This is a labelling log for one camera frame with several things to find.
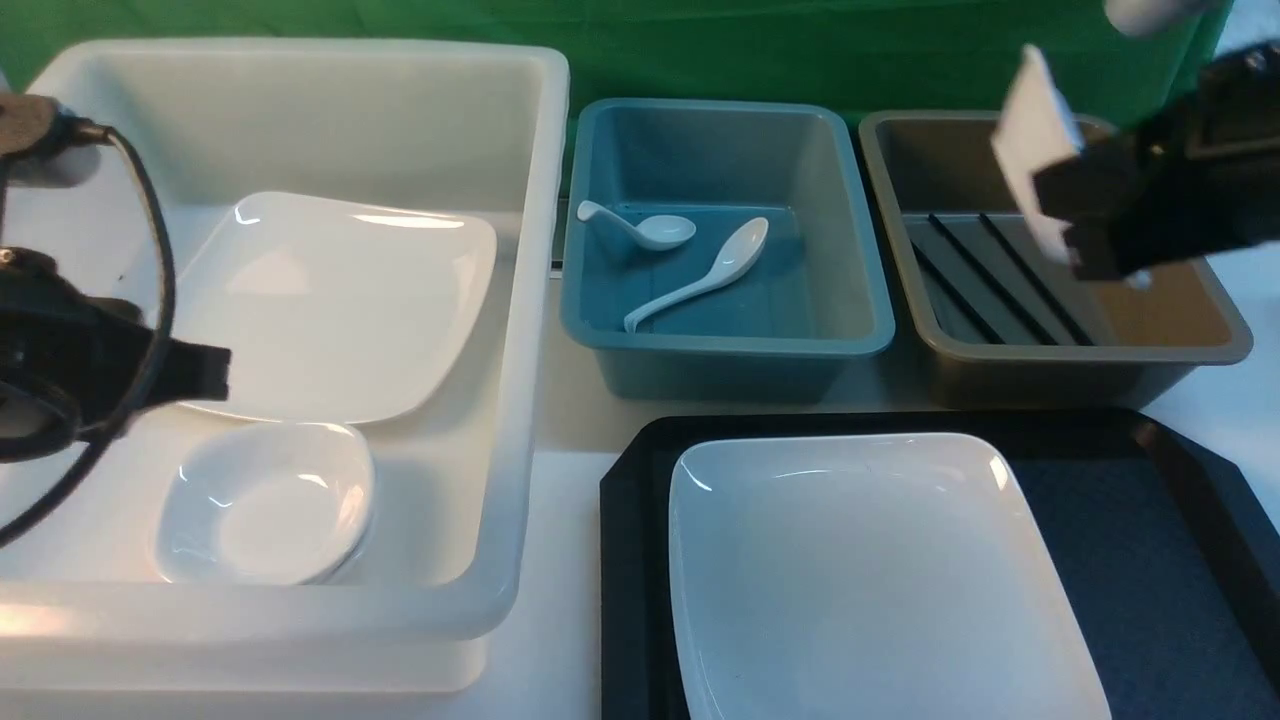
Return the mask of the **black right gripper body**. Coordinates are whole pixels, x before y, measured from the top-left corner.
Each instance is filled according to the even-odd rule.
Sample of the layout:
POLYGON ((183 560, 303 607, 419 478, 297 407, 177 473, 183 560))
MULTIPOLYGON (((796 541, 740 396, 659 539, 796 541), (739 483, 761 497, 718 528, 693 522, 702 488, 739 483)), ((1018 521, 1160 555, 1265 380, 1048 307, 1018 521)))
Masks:
POLYGON ((1033 173, 1080 281, 1251 249, 1279 234, 1279 50, 1213 59, 1142 122, 1033 173))

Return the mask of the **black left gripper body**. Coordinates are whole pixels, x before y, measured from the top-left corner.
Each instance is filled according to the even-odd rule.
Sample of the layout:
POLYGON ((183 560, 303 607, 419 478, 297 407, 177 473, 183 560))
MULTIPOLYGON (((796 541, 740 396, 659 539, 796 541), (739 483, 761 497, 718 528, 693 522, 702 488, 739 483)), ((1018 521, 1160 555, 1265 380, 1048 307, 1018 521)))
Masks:
POLYGON ((79 292, 44 252, 4 249, 3 461, 101 439, 154 336, 132 302, 79 292))

